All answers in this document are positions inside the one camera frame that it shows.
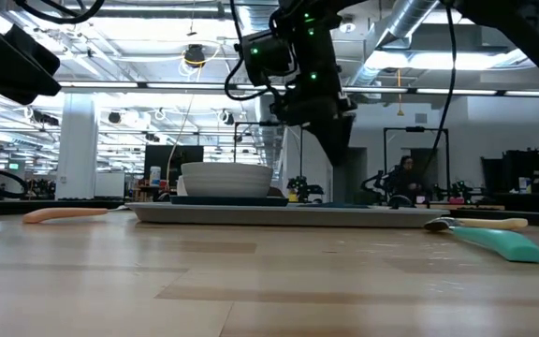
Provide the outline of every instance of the person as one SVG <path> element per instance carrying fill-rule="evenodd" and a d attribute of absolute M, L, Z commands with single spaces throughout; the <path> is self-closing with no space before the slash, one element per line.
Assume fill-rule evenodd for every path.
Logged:
<path fill-rule="evenodd" d="M 417 196 L 422 194 L 423 183 L 421 175 L 414 170 L 413 158 L 404 155 L 392 179 L 394 195 L 408 197 L 413 203 Z"/>

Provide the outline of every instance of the gray tray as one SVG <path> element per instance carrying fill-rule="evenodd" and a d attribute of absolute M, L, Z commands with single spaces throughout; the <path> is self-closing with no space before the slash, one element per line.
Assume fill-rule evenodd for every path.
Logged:
<path fill-rule="evenodd" d="M 198 225 L 274 225 L 325 227 L 420 228 L 446 210 L 254 207 L 172 205 L 166 202 L 126 204 L 142 222 Z"/>

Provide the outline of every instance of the table surface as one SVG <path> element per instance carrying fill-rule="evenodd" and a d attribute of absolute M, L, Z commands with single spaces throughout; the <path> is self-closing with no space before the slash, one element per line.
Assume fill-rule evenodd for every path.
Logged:
<path fill-rule="evenodd" d="M 539 265 L 448 233 L 20 221 L 0 216 L 0 336 L 539 336 Z"/>

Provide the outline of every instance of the teal spatula handle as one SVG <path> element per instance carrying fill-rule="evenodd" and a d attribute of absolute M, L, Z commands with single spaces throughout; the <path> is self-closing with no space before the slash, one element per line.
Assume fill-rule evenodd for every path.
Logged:
<path fill-rule="evenodd" d="M 453 233 L 463 240 L 492 249 L 509 261 L 539 263 L 539 246 L 514 231 L 454 227 Z"/>

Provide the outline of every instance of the wooden handle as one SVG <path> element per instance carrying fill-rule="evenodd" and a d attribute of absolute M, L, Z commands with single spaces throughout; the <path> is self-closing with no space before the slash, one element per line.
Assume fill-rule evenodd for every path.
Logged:
<path fill-rule="evenodd" d="M 59 219 L 75 216 L 90 216 L 107 214 L 106 209 L 87 209 L 87 208 L 47 208 L 37 210 L 26 214 L 22 218 L 25 224 L 38 224 L 41 221 L 50 219 Z"/>
<path fill-rule="evenodd" d="M 484 219 L 457 219 L 464 227 L 481 227 L 492 229 L 521 229 L 528 225 L 527 219 L 511 218 L 504 220 L 484 220 Z"/>

